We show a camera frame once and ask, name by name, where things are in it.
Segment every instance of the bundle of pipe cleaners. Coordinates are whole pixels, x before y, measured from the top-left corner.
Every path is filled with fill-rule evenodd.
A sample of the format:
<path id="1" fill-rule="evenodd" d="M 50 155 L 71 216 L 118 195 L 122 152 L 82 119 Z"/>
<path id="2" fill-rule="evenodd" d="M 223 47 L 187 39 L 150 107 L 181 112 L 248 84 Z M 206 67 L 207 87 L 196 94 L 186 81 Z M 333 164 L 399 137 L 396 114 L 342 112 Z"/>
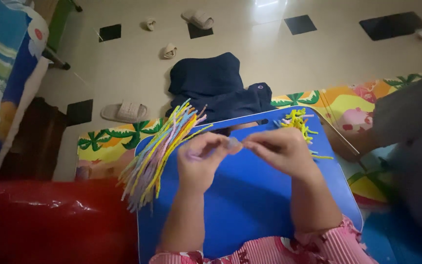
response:
<path id="1" fill-rule="evenodd" d="M 128 195 L 128 210 L 131 212 L 141 209 L 154 196 L 159 197 L 160 177 L 172 151 L 183 141 L 212 126 L 210 124 L 187 137 L 193 127 L 206 119 L 206 115 L 202 116 L 206 106 L 197 115 L 198 111 L 189 104 L 189 100 L 174 109 L 144 150 L 121 172 L 119 185 L 125 187 L 121 200 Z"/>
<path id="2" fill-rule="evenodd" d="M 313 137 L 309 136 L 308 134 L 318 134 L 316 131 L 311 131 L 308 129 L 308 126 L 305 125 L 308 118 L 304 119 L 305 117 L 313 117 L 314 115 L 306 115 L 305 114 L 305 108 L 302 108 L 300 110 L 292 110 L 289 115 L 286 115 L 286 118 L 281 119 L 280 121 L 273 120 L 275 125 L 278 127 L 295 127 L 299 129 L 302 132 L 302 135 L 304 136 L 305 141 L 307 144 L 312 144 Z M 333 159 L 333 157 L 329 156 L 319 156 L 317 155 L 318 152 L 310 150 L 310 154 L 314 158 L 318 159 Z"/>

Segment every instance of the slipper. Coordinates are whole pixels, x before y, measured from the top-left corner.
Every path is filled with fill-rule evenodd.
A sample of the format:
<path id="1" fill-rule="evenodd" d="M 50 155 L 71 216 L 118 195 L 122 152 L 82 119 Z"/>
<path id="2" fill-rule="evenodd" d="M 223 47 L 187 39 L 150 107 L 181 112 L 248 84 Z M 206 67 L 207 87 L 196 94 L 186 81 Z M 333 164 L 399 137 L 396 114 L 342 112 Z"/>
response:
<path id="1" fill-rule="evenodd" d="M 148 17 L 146 19 L 146 27 L 150 30 L 150 31 L 154 31 L 154 25 L 156 24 L 156 21 L 154 20 L 154 18 L 152 17 Z"/>
<path id="2" fill-rule="evenodd" d="M 177 54 L 177 47 L 174 46 L 172 43 L 167 44 L 164 48 L 164 58 L 172 59 Z"/>
<path id="3" fill-rule="evenodd" d="M 214 20 L 202 10 L 189 9 L 183 12 L 181 16 L 187 22 L 203 30 L 212 28 L 212 25 L 214 24 Z"/>
<path id="4" fill-rule="evenodd" d="M 144 121 L 148 112 L 148 108 L 143 104 L 135 104 L 123 101 L 121 104 L 110 104 L 102 108 L 100 116 L 103 119 L 123 122 L 136 123 Z"/>

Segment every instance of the black tile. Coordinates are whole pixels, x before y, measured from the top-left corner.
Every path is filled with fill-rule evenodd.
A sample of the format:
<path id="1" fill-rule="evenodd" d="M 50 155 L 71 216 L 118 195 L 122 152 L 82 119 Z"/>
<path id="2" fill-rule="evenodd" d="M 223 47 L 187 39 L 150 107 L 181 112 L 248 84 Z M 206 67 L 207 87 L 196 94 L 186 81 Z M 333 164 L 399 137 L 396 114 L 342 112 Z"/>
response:
<path id="1" fill-rule="evenodd" d="M 119 39 L 121 38 L 121 24 L 116 24 L 113 26 L 102 27 L 100 28 L 99 32 L 99 42 L 112 40 L 112 39 Z"/>
<path id="2" fill-rule="evenodd" d="M 293 35 L 316 31 L 314 23 L 308 15 L 286 18 L 284 20 Z"/>
<path id="3" fill-rule="evenodd" d="M 414 12 L 371 18 L 359 24 L 374 41 L 410 35 L 422 29 L 422 19 Z"/>
<path id="4" fill-rule="evenodd" d="M 214 34 L 212 32 L 212 28 L 203 30 L 203 29 L 197 28 L 195 25 L 191 23 L 188 23 L 188 33 L 190 33 L 190 39 L 206 37 L 206 36 Z"/>
<path id="5" fill-rule="evenodd" d="M 67 105 L 67 126 L 92 121 L 92 104 L 94 99 Z"/>

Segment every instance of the pink striped clothing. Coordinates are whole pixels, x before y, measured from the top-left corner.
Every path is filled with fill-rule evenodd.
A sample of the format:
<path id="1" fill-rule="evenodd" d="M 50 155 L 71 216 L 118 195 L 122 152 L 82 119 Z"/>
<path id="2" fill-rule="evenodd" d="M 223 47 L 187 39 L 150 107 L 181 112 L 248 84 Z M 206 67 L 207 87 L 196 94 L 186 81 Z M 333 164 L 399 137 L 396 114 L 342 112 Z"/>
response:
<path id="1" fill-rule="evenodd" d="M 295 239 L 265 237 L 252 240 L 232 255 L 213 261 L 202 252 L 163 252 L 149 264 L 377 264 L 360 243 L 360 232 L 351 220 L 343 222 L 324 234 L 296 233 Z"/>

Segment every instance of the gray fabric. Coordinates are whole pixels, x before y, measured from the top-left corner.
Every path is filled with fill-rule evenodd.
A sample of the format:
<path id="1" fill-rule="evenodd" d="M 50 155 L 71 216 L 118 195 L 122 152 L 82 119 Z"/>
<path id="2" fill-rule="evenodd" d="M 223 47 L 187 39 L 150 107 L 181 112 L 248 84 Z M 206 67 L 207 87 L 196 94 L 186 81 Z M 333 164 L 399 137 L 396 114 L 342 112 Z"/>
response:
<path id="1" fill-rule="evenodd" d="M 389 161 L 403 200 L 422 226 L 422 80 L 379 99 L 372 129 L 382 146 L 398 143 Z"/>

